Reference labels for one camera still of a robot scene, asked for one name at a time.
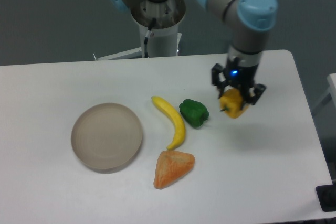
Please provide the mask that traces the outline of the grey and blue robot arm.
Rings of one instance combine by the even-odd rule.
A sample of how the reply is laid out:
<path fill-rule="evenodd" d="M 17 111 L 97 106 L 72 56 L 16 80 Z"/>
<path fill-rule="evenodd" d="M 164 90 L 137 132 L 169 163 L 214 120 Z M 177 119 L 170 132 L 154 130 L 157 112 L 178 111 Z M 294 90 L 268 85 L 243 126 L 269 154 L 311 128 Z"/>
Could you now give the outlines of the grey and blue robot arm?
<path fill-rule="evenodd" d="M 142 56 L 177 55 L 178 26 L 185 17 L 184 0 L 111 0 L 119 10 L 130 11 L 139 26 Z M 223 93 L 239 91 L 239 109 L 254 105 L 265 91 L 254 81 L 269 32 L 276 23 L 277 0 L 197 0 L 233 31 L 226 65 L 212 68 L 212 84 Z"/>

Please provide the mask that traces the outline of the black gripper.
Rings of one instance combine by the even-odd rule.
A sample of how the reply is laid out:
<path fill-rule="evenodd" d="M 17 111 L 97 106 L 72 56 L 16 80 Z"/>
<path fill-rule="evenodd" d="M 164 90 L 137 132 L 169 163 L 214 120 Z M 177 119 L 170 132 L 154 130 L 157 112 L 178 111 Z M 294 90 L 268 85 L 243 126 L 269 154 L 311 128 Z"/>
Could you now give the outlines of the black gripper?
<path fill-rule="evenodd" d="M 254 84 L 255 74 L 259 64 L 254 66 L 240 66 L 240 60 L 227 59 L 226 66 L 215 64 L 211 69 L 212 85 L 217 87 L 218 99 L 220 99 L 227 86 L 231 86 L 240 91 L 243 101 L 240 109 L 247 105 L 255 105 L 259 98 L 266 91 L 263 84 Z"/>

